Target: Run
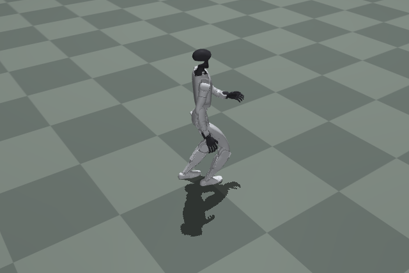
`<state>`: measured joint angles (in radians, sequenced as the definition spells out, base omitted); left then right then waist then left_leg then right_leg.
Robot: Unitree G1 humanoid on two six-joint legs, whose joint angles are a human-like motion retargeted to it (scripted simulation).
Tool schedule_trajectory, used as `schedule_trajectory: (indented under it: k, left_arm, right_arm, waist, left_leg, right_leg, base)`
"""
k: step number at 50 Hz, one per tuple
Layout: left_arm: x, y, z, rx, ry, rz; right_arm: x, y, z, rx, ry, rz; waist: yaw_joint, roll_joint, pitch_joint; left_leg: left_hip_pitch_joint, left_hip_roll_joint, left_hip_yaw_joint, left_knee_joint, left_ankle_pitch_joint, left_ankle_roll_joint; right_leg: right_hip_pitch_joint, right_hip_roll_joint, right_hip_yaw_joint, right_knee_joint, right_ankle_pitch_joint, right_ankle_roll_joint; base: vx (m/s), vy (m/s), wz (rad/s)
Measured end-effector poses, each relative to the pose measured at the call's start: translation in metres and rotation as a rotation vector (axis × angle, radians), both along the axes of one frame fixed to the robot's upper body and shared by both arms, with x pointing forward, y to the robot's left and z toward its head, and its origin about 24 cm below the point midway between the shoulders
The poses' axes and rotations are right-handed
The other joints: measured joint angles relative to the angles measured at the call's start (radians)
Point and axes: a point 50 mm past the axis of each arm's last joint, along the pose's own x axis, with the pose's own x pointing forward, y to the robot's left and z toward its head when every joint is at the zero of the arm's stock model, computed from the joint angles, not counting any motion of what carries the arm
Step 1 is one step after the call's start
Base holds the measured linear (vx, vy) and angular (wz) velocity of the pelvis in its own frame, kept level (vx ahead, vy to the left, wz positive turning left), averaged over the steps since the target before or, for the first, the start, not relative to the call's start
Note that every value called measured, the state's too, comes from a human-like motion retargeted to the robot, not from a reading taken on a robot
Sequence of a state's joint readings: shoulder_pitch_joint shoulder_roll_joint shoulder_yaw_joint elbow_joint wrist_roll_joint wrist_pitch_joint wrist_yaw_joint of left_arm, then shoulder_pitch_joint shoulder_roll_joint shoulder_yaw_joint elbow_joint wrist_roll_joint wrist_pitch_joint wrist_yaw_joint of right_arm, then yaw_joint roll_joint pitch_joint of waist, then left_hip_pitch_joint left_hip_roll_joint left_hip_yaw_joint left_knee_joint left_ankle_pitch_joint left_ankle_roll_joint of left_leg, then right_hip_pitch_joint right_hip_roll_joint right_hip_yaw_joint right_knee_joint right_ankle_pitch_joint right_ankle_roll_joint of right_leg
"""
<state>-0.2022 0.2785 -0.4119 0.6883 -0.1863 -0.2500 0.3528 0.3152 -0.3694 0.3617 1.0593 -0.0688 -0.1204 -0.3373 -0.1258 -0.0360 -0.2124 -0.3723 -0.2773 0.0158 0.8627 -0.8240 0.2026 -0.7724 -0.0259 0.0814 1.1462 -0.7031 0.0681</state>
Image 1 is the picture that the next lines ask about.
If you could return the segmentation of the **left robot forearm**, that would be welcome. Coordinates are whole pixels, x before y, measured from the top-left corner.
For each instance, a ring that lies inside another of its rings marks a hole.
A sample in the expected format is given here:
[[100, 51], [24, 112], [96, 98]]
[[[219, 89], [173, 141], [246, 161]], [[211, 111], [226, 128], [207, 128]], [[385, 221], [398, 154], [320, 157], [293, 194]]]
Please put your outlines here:
[[212, 94], [215, 95], [216, 97], [220, 97], [222, 99], [225, 99], [227, 95], [222, 94], [223, 91], [218, 90], [217, 88], [213, 87], [212, 88]]

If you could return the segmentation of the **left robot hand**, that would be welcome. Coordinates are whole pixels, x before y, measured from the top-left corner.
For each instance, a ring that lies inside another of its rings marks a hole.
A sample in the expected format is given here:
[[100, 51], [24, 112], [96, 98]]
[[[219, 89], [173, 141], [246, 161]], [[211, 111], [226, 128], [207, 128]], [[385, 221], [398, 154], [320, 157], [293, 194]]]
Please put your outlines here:
[[244, 98], [244, 96], [239, 91], [234, 91], [234, 92], [231, 92], [231, 93], [229, 93], [228, 91], [223, 91], [222, 94], [227, 95], [226, 98], [229, 97], [231, 99], [235, 99], [235, 100], [239, 101], [239, 103], [240, 103], [240, 100], [242, 101], [242, 99]]

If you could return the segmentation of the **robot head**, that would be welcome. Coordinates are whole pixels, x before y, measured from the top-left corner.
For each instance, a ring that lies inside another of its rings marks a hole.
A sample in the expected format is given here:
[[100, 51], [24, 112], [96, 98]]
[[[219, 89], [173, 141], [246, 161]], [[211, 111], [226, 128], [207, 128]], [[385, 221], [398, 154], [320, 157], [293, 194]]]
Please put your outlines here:
[[205, 68], [209, 67], [208, 60], [211, 58], [211, 52], [206, 49], [198, 49], [194, 51], [192, 58], [195, 61], [204, 61], [203, 64], [197, 66], [197, 69], [194, 71], [195, 76], [202, 75], [202, 72], [204, 72], [204, 74], [207, 74]]

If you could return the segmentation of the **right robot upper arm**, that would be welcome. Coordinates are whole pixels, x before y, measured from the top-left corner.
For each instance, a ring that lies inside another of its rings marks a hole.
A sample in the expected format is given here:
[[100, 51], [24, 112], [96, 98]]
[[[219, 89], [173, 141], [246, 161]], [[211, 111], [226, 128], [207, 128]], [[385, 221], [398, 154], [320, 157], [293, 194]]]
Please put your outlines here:
[[206, 79], [201, 79], [201, 82], [199, 83], [199, 93], [197, 97], [197, 102], [196, 102], [196, 108], [195, 108], [195, 113], [199, 115], [199, 110], [204, 109], [203, 105], [206, 102], [207, 94], [210, 90], [210, 84], [209, 81]]

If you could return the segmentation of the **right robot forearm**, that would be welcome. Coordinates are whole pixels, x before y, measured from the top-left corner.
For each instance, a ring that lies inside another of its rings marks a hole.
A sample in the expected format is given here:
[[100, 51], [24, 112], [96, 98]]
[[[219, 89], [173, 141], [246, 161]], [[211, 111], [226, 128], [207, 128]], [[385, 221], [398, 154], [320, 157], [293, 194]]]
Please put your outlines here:
[[199, 110], [199, 116], [197, 117], [197, 121], [199, 124], [199, 129], [200, 131], [206, 136], [208, 136], [210, 133], [208, 131], [208, 126], [206, 125], [206, 110], [205, 109], [200, 109]]

